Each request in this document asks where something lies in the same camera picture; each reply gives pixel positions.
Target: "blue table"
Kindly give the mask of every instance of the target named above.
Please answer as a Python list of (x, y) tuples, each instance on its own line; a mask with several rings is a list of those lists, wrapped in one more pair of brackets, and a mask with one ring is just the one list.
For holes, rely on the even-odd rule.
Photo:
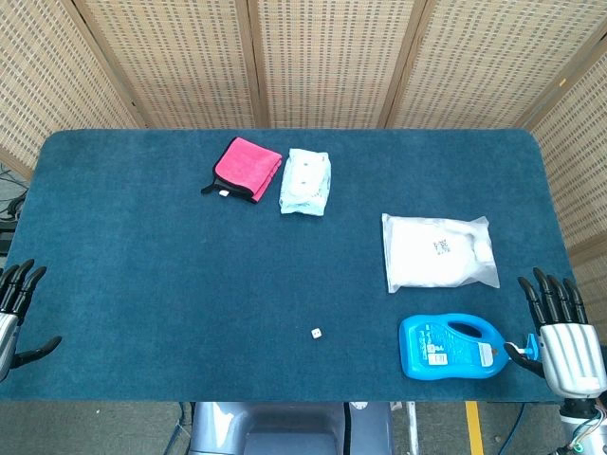
[[(202, 197), (233, 137), (328, 152), (323, 218)], [(490, 221), (501, 289), (388, 295), (382, 212)], [(467, 312), (524, 343), (519, 275), (571, 276), (538, 145), (521, 130), (82, 130), (50, 137), (9, 255), (48, 272), (19, 341), (63, 343), (11, 372), (4, 399), (549, 401), (514, 365), (489, 380), (418, 382), (397, 327)], [(323, 336), (313, 339), (310, 330)]]

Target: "folded pink cloth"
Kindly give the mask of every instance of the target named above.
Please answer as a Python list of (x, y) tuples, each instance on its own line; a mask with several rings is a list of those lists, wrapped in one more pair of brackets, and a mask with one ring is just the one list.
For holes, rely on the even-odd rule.
[(237, 137), (213, 167), (212, 183), (201, 192), (227, 190), (250, 202), (259, 202), (282, 162), (276, 152)]

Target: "blue plastic bottle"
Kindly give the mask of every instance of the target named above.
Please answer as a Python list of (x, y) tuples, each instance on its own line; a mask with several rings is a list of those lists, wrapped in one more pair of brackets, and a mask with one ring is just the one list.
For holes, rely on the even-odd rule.
[(398, 330), (402, 371), (413, 379), (483, 379), (508, 362), (504, 338), (486, 320), (472, 315), (416, 315)]

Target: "white plastic bag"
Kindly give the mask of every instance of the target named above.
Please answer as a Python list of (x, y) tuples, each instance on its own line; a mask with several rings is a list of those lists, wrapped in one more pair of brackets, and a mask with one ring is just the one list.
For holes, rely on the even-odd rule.
[(331, 162), (325, 152), (291, 149), (285, 164), (281, 213), (323, 216), (331, 188)]
[(383, 213), (381, 221), (388, 292), (471, 282), (500, 287), (484, 216), (465, 222)]

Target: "woven room divider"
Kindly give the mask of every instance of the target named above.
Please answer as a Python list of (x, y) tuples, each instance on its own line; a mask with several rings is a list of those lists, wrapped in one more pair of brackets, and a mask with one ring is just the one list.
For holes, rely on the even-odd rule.
[(588, 316), (607, 341), (607, 54), (533, 129)]
[(138, 126), (70, 6), (9, 0), (0, 7), (0, 156), (27, 178), (55, 131)]
[(375, 128), (413, 0), (251, 2), (269, 125)]
[(606, 17), (600, 0), (436, 0), (388, 126), (511, 127)]
[(149, 126), (255, 126), (259, 101), (246, 2), (76, 5)]

